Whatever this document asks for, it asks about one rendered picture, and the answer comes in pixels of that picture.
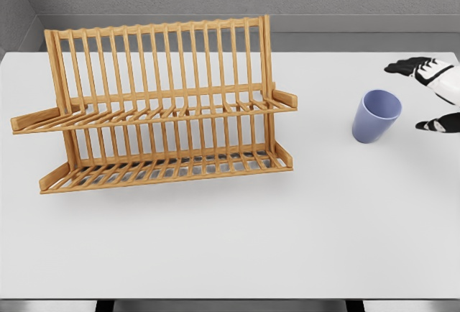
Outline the blue cup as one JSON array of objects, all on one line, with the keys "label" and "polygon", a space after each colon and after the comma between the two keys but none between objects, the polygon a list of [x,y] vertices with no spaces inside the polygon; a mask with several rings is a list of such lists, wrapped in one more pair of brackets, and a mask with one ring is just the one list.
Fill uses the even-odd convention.
[{"label": "blue cup", "polygon": [[352,134],[361,143],[378,140],[395,122],[402,111],[400,100],[392,93],[375,89],[361,99],[356,111]]}]

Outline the wooden two-tier dish rack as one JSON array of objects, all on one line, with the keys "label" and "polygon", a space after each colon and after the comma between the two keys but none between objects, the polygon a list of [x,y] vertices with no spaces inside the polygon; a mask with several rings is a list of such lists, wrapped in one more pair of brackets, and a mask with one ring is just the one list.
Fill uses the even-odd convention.
[{"label": "wooden two-tier dish rack", "polygon": [[48,29],[56,105],[15,134],[60,132],[67,160],[43,194],[293,169],[275,114],[296,111],[272,78],[270,18]]}]

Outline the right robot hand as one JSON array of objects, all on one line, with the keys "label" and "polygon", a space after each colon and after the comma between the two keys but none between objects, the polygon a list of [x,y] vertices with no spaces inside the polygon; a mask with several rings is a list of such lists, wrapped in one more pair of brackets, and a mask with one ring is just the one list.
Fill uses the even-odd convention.
[{"label": "right robot hand", "polygon": [[[390,63],[384,71],[413,78],[448,104],[460,107],[460,66],[437,58],[412,57]],[[460,133],[460,111],[420,121],[415,128],[430,132]]]}]

